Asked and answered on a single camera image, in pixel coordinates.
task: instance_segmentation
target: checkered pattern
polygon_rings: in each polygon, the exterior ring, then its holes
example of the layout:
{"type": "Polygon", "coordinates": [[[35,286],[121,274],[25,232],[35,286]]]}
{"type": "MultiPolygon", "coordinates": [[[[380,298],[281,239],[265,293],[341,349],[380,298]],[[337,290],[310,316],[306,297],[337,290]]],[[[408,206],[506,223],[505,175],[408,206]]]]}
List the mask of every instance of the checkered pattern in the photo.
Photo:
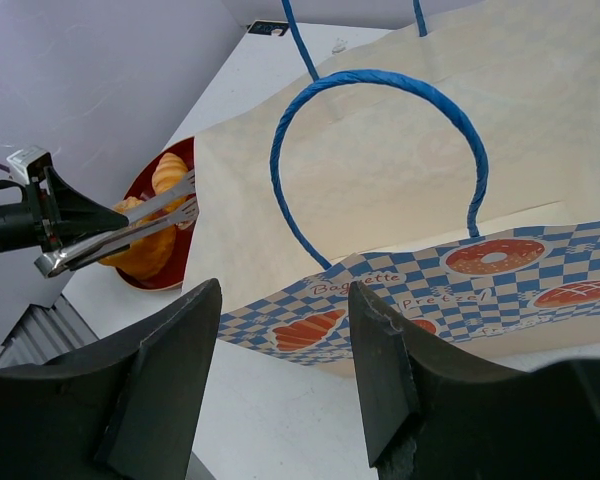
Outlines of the checkered pattern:
{"type": "Polygon", "coordinates": [[[600,315],[600,301],[537,309],[530,304],[540,293],[572,282],[600,280],[600,222],[566,227],[523,227],[476,239],[467,239],[414,253],[368,253],[353,255],[328,271],[304,278],[284,290],[247,307],[223,315],[222,340],[304,365],[328,363],[351,357],[349,323],[318,343],[294,353],[275,348],[273,328],[289,325],[316,313],[347,308],[347,286],[358,279],[410,319],[425,318],[440,327],[441,338],[466,342],[476,337],[502,335],[539,323],[600,315]],[[551,247],[538,262],[511,273],[468,277],[449,273],[441,258],[458,247],[499,238],[530,238],[551,247]],[[405,281],[386,282],[387,275],[405,281]],[[461,296],[480,296],[484,302],[460,301],[461,296]],[[453,297],[441,303],[440,300],[453,297]],[[436,303],[418,299],[434,298],[436,303]]]}

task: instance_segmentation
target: metal tongs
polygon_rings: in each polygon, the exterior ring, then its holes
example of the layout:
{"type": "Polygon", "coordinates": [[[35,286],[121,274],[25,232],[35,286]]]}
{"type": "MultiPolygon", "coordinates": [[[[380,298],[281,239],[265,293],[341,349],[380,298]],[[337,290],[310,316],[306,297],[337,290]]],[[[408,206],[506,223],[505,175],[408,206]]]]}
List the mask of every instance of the metal tongs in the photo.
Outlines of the metal tongs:
{"type": "Polygon", "coordinates": [[[86,240],[48,252],[36,259],[35,265],[45,277],[86,267],[101,258],[125,249],[129,244],[152,235],[164,228],[195,221],[198,218],[198,202],[195,197],[180,205],[177,210],[138,225],[137,222],[159,212],[174,200],[195,194],[195,173],[188,172],[176,185],[160,195],[125,212],[129,226],[113,232],[102,233],[86,240]]]}

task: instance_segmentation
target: gray wall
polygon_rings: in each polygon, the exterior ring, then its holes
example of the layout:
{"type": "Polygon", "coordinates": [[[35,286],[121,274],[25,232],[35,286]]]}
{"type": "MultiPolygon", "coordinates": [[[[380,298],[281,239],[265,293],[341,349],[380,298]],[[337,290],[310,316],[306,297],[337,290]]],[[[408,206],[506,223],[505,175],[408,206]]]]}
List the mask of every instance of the gray wall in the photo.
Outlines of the gray wall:
{"type": "MultiPolygon", "coordinates": [[[[281,0],[222,0],[241,25],[255,19],[284,19],[281,0]]],[[[476,3],[477,0],[420,0],[425,15],[476,3]]],[[[412,0],[291,0],[298,22],[401,28],[415,21],[412,0]]]]}
{"type": "MultiPolygon", "coordinates": [[[[241,35],[220,0],[0,0],[0,160],[40,145],[70,184],[117,201],[241,35]]],[[[42,279],[37,254],[0,255],[0,342],[67,280],[42,279]]]]}

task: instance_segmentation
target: paper bag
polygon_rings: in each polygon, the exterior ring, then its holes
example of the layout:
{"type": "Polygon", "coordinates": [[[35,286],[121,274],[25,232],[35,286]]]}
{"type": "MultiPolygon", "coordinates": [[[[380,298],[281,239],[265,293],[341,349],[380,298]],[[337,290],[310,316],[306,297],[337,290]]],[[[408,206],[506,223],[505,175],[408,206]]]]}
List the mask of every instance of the paper bag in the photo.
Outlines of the paper bag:
{"type": "Polygon", "coordinates": [[[397,89],[341,86],[299,110],[280,148],[281,190],[334,264],[323,271],[281,214],[269,166],[305,75],[196,136],[201,213],[185,288],[220,280],[221,339],[303,364],[347,359],[346,291],[359,279],[481,355],[600,341],[600,0],[490,0],[429,30],[318,69],[399,72],[452,99],[488,153],[478,226],[493,235],[462,240],[475,152],[449,118],[397,89]]]}

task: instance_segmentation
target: blue bag handle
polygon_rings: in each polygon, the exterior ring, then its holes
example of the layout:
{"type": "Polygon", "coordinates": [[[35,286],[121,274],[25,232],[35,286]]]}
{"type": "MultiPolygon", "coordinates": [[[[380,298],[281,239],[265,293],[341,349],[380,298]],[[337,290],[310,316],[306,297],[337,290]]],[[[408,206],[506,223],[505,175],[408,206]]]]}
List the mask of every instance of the blue bag handle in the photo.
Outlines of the blue bag handle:
{"type": "Polygon", "coordinates": [[[440,110],[451,123],[464,135],[469,142],[471,151],[476,161],[476,189],[469,204],[467,213],[467,229],[471,237],[479,237],[478,227],[476,225],[476,216],[484,196],[487,191],[487,179],[489,177],[489,162],[487,160],[487,152],[478,132],[471,124],[469,117],[455,104],[451,99],[444,95],[441,91],[428,83],[425,83],[414,78],[407,77],[401,73],[385,72],[383,70],[346,70],[337,72],[328,77],[316,80],[311,85],[306,87],[298,96],[291,102],[289,107],[280,118],[280,123],[276,128],[276,133],[273,137],[273,145],[271,146],[271,156],[269,157],[269,168],[271,170],[271,183],[273,191],[278,201],[278,206],[282,212],[282,216],[289,225],[291,232],[296,237],[300,245],[315,259],[325,270],[330,268],[331,263],[323,257],[300,232],[296,221],[289,210],[289,205],[282,193],[282,184],[280,183],[280,150],[284,136],[293,120],[293,117],[298,113],[300,108],[315,97],[323,90],[342,85],[352,85],[356,83],[372,83],[376,85],[386,85],[389,87],[398,88],[405,92],[412,93],[440,110]]]}
{"type": "MultiPolygon", "coordinates": [[[[298,52],[300,52],[300,56],[302,57],[302,61],[304,62],[307,70],[309,71],[309,75],[315,82],[320,78],[318,75],[318,71],[316,70],[316,66],[313,64],[313,60],[311,60],[311,55],[309,55],[309,50],[307,50],[307,46],[304,44],[302,40],[302,36],[300,35],[300,30],[298,30],[298,24],[296,22],[296,17],[293,15],[293,9],[291,8],[290,0],[282,0],[282,8],[284,8],[284,14],[287,17],[287,22],[289,23],[289,29],[291,30],[291,35],[293,36],[293,41],[296,43],[296,47],[298,47],[298,52]]],[[[425,37],[427,35],[427,24],[424,21],[424,14],[422,13],[422,7],[420,6],[420,0],[413,0],[413,11],[416,14],[416,23],[418,24],[418,33],[421,37],[425,37]]]]}

